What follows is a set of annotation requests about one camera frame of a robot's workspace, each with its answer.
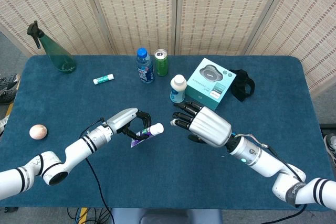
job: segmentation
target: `blue bottle cap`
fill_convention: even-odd
[[[140,47],[138,50],[137,50],[137,53],[138,57],[140,59],[144,59],[146,58],[147,56],[147,50],[144,48],[144,47]]]

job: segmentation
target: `woven screen panel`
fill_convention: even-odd
[[[99,0],[117,54],[172,46],[172,0]]]
[[[71,54],[108,54],[100,27],[88,0],[0,0],[1,24],[32,55],[37,49],[27,28],[34,20],[38,26]]]
[[[252,55],[291,55],[310,91],[336,76],[336,0],[280,0]]]
[[[268,0],[182,0],[178,54],[241,53]]]

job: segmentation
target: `shoe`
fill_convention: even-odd
[[[9,118],[9,115],[3,118],[2,120],[0,120],[0,137],[4,133],[8,118]]]
[[[0,94],[0,104],[10,104],[16,96],[16,88],[3,90]]]
[[[4,90],[9,90],[14,87],[20,80],[19,74],[12,74],[11,76],[0,78],[0,94]]]
[[[334,165],[336,166],[336,134],[331,133],[324,137],[324,145],[328,154],[331,156]]]

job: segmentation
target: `floor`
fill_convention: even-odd
[[[24,56],[2,33],[0,33],[0,78],[12,73],[22,73],[27,57]],[[336,85],[325,91],[313,100],[316,114],[320,123],[336,123]],[[0,119],[6,114],[8,106],[0,105]],[[265,210],[223,210],[224,223],[254,224],[265,221],[277,220],[296,211],[265,211]],[[334,223],[336,211],[305,211],[295,219],[282,223]],[[0,208],[0,223],[15,224],[56,224],[73,223],[67,215],[66,208],[19,208],[17,212],[4,213]]]

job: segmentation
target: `green spray bottle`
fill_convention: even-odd
[[[29,25],[27,34],[33,37],[37,48],[41,48],[38,40],[41,41],[44,50],[59,71],[63,73],[71,73],[75,70],[76,62],[73,59],[74,57],[69,54],[67,50],[45,35],[44,32],[38,28],[37,21],[34,21],[34,23]]]

